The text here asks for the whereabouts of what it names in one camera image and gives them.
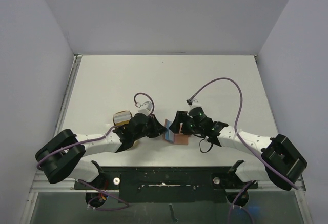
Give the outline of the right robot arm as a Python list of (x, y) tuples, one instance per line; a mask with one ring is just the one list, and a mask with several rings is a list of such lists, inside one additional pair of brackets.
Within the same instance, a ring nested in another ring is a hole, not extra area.
[(177, 111), (169, 129), (174, 134), (199, 136), (210, 144), (256, 157), (263, 167), (243, 162), (229, 173), (228, 181), (236, 188), (248, 181), (271, 181), (286, 191), (297, 189), (296, 181), (308, 166), (288, 137), (282, 134), (266, 137), (238, 130), (207, 117), (202, 107)]

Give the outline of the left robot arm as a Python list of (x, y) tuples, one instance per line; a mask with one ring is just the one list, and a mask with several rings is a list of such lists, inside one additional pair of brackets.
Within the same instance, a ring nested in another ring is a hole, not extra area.
[(36, 153), (36, 167), (51, 184), (72, 178), (97, 189), (104, 184), (104, 173), (96, 161), (85, 160), (86, 156), (123, 152), (141, 138), (157, 138), (166, 131), (155, 115), (142, 113), (137, 113), (124, 125), (110, 127), (105, 134), (74, 134), (64, 129)]

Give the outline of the tan leather card holder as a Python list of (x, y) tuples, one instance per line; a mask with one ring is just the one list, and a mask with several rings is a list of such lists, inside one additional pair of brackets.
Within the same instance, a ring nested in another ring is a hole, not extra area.
[(170, 120), (165, 119), (165, 128), (167, 131), (162, 135), (163, 140), (173, 144), (173, 145), (184, 145), (187, 146), (189, 144), (189, 135), (184, 135), (182, 133), (175, 134), (170, 130), (170, 125), (172, 122)]

